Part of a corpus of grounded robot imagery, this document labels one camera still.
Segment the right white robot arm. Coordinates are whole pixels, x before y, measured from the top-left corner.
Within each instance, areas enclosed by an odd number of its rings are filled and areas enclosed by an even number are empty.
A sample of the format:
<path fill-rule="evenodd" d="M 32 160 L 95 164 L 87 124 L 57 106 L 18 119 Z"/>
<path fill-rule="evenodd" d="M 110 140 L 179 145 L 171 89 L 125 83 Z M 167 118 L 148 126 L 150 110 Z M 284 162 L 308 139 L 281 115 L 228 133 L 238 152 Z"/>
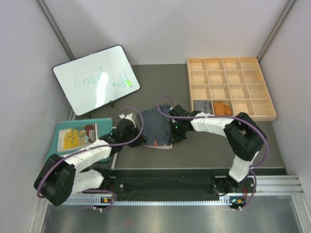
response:
<path fill-rule="evenodd" d="M 237 116 L 215 116 L 200 111 L 189 113 L 180 105 L 170 110 L 170 116 L 173 118 L 173 132 L 176 134 L 184 136 L 189 131 L 206 132 L 228 140 L 235 157 L 226 184 L 230 191 L 240 191 L 254 159 L 267 142 L 265 133 L 250 116 L 243 112 Z"/>

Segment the grey striped underwear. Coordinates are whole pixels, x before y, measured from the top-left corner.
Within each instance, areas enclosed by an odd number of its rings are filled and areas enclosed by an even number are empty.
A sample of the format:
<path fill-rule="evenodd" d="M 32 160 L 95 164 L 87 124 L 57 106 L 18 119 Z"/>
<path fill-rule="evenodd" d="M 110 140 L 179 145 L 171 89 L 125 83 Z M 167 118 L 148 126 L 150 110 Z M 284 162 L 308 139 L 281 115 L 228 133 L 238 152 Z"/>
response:
<path fill-rule="evenodd" d="M 193 109 L 195 111 L 200 111 L 206 114 L 211 113 L 210 101 L 208 100 L 194 100 L 193 101 Z"/>

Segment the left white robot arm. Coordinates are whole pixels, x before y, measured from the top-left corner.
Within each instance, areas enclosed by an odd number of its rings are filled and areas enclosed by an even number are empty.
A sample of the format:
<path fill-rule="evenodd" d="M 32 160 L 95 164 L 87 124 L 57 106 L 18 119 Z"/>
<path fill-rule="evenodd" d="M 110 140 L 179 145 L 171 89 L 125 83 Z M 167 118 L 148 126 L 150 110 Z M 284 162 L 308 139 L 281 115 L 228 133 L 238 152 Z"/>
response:
<path fill-rule="evenodd" d="M 120 152 L 124 146 L 142 144 L 142 130 L 137 127 L 135 116 L 121 114 L 120 118 L 112 132 L 89 146 L 64 156 L 51 155 L 34 182 L 37 197 L 60 206 L 72 194 L 90 189 L 106 192 L 110 188 L 110 180 L 91 166 Z"/>

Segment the dark blue striped underwear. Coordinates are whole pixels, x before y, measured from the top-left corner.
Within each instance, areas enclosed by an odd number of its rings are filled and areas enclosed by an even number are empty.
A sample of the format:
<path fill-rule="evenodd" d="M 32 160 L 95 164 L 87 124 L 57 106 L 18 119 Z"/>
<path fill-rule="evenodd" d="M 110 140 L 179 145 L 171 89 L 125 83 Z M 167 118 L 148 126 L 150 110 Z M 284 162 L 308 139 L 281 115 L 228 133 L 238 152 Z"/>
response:
<path fill-rule="evenodd" d="M 171 119 L 163 116 L 157 107 L 141 112 L 144 121 L 142 136 L 145 147 L 170 150 L 172 145 Z"/>

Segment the orange underwear white waistband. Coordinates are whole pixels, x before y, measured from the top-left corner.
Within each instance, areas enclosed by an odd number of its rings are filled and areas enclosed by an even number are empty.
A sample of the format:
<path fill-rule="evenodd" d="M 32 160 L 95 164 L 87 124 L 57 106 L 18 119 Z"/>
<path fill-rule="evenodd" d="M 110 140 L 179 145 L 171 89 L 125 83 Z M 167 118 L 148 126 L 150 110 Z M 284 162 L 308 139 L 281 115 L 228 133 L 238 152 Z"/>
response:
<path fill-rule="evenodd" d="M 232 110 L 230 106 L 221 101 L 214 102 L 213 108 L 214 108 L 214 114 L 216 116 L 231 116 L 232 115 Z"/>

